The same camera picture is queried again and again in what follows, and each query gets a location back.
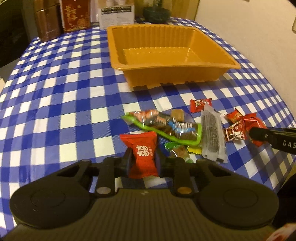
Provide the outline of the red orange candy packet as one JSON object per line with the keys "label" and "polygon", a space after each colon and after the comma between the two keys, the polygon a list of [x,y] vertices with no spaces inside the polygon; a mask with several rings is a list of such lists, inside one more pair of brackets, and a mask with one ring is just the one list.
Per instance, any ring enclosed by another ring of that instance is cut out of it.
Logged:
{"label": "red orange candy packet", "polygon": [[235,108],[233,112],[228,113],[225,116],[232,123],[236,123],[243,118],[242,113],[237,108]]}

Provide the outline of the red candy wrapper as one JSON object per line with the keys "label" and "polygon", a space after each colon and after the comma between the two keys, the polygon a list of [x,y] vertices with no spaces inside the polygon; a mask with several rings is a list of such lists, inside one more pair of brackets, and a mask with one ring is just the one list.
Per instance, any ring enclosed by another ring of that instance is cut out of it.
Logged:
{"label": "red candy wrapper", "polygon": [[264,124],[264,122],[256,116],[256,113],[249,113],[244,115],[241,120],[244,122],[244,127],[243,127],[243,140],[248,140],[248,133],[251,130],[251,128],[256,127],[256,128],[267,128],[267,126]]}

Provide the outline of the small red candy packet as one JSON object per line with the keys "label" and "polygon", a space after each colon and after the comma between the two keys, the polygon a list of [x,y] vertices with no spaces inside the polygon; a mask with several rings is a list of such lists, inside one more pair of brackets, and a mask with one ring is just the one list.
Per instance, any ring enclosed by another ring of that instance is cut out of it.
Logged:
{"label": "small red candy packet", "polygon": [[212,106],[212,99],[191,99],[190,100],[190,113],[199,113],[204,109],[205,104]]}

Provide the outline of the brown caramel candy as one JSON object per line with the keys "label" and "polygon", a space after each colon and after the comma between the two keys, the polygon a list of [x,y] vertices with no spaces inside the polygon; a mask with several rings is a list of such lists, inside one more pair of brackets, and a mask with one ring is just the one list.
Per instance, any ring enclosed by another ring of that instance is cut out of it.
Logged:
{"label": "brown caramel candy", "polygon": [[171,116],[177,121],[185,121],[185,113],[182,109],[172,109]]}

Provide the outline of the dark red white candy packet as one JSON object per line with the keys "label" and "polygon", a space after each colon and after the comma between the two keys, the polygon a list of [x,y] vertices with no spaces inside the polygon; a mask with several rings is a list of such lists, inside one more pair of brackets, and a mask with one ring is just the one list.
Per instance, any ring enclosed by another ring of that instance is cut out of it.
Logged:
{"label": "dark red white candy packet", "polygon": [[228,128],[225,128],[223,130],[223,133],[226,142],[247,139],[245,123],[242,120],[234,123]]}

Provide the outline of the blue white checkered tablecloth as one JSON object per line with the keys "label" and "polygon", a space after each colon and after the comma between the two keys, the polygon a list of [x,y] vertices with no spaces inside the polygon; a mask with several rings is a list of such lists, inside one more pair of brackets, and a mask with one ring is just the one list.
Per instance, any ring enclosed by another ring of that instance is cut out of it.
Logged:
{"label": "blue white checkered tablecloth", "polygon": [[105,30],[31,42],[1,92],[1,235],[15,226],[9,200],[19,187],[78,160],[121,156],[120,134],[140,132],[122,119],[129,111],[189,111],[192,99],[210,98],[222,115],[237,109],[267,126],[295,127],[277,91],[234,47],[194,21],[170,24],[199,28],[241,68],[215,82],[131,88],[111,67]]}

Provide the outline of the green edged clear snack bag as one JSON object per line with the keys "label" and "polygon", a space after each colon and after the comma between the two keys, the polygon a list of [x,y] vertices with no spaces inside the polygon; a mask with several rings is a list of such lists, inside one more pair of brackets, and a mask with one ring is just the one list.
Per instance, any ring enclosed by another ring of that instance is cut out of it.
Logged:
{"label": "green edged clear snack bag", "polygon": [[157,109],[137,110],[125,113],[122,118],[132,125],[147,131],[155,132],[171,142],[184,146],[197,146],[202,139],[202,126],[185,113],[185,121],[177,121],[171,116],[171,110]]}

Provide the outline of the red square snack packet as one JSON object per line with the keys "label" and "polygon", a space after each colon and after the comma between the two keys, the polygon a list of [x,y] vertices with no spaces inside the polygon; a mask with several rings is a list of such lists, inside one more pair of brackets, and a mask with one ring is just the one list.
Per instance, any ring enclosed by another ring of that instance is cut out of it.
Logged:
{"label": "red square snack packet", "polygon": [[146,132],[138,134],[121,134],[120,139],[128,148],[132,148],[135,163],[130,168],[128,177],[141,179],[148,176],[158,176],[154,163],[154,155],[157,146],[157,134]]}

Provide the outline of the clear long sesame bar wrapper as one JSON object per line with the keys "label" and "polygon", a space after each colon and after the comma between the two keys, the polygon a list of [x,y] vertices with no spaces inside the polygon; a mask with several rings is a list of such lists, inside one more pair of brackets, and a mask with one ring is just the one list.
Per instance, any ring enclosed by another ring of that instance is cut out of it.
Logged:
{"label": "clear long sesame bar wrapper", "polygon": [[201,120],[203,158],[226,164],[228,157],[220,113],[205,104],[204,110],[201,111]]}

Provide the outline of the brown cylindrical tin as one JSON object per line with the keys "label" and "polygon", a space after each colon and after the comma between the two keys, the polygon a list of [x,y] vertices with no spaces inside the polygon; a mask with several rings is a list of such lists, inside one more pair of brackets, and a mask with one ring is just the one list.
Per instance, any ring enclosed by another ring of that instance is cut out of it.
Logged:
{"label": "brown cylindrical tin", "polygon": [[34,0],[34,14],[41,42],[47,42],[62,35],[63,28],[59,1]]}

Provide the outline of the orange plastic tray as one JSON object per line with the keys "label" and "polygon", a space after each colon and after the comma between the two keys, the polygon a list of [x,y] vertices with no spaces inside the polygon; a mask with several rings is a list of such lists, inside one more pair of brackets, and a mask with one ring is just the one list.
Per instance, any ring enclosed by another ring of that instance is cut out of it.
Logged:
{"label": "orange plastic tray", "polygon": [[216,81],[240,64],[194,27],[125,25],[107,28],[110,62],[131,87]]}

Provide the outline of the green yellow candy wrapper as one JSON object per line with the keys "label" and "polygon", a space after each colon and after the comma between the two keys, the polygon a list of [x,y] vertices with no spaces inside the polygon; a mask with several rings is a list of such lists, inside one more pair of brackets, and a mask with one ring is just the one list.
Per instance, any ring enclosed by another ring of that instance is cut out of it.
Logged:
{"label": "green yellow candy wrapper", "polygon": [[171,157],[183,158],[186,163],[194,163],[190,158],[190,154],[200,155],[202,148],[198,146],[184,146],[176,142],[168,142],[164,144],[167,151],[170,152]]}

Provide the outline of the red gold patterned box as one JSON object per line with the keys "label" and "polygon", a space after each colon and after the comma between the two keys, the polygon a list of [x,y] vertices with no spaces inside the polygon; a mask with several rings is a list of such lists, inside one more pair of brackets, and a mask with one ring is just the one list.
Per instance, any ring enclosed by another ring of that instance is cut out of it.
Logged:
{"label": "red gold patterned box", "polygon": [[59,4],[65,33],[91,27],[90,0],[60,0]]}

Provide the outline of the dark green glass jar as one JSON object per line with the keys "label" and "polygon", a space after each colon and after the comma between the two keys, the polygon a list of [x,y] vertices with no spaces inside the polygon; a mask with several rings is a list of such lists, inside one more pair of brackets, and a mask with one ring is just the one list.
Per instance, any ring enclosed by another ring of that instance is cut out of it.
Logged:
{"label": "dark green glass jar", "polygon": [[165,24],[170,19],[171,12],[160,6],[146,6],[143,8],[143,17],[152,24]]}

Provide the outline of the white product box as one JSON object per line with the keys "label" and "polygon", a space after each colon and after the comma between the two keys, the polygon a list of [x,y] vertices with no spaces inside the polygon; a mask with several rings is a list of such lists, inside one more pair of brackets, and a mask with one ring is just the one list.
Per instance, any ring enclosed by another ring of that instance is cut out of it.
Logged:
{"label": "white product box", "polygon": [[111,26],[134,24],[134,5],[99,8],[99,27],[106,30]]}

